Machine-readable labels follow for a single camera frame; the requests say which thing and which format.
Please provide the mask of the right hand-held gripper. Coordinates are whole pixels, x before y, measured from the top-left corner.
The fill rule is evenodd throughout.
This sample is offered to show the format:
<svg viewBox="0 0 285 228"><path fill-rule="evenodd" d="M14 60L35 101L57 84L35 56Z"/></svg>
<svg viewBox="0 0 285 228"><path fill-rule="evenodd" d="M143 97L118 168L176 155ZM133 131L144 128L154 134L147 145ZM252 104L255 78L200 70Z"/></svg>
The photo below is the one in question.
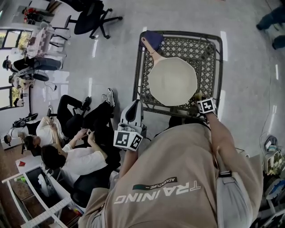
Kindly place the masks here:
<svg viewBox="0 0 285 228"><path fill-rule="evenodd" d="M206 98L204 100L197 101L198 110L201 114L215 113L216 114L216 105L213 98Z"/></svg>

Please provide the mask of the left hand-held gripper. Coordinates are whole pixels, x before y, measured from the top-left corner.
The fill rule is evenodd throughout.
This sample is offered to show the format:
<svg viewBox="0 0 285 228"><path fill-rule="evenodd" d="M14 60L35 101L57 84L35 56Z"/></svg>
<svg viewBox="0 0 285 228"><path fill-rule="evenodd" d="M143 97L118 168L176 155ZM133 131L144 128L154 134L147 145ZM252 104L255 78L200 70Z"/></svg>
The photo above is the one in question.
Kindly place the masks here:
<svg viewBox="0 0 285 228"><path fill-rule="evenodd" d="M133 121L135 124L141 124L143 120L143 103L141 100L135 100L129 104L121 113L118 129L114 131L113 146L124 150L137 151L140 143L145 137L145 125L135 126L126 124Z"/></svg>

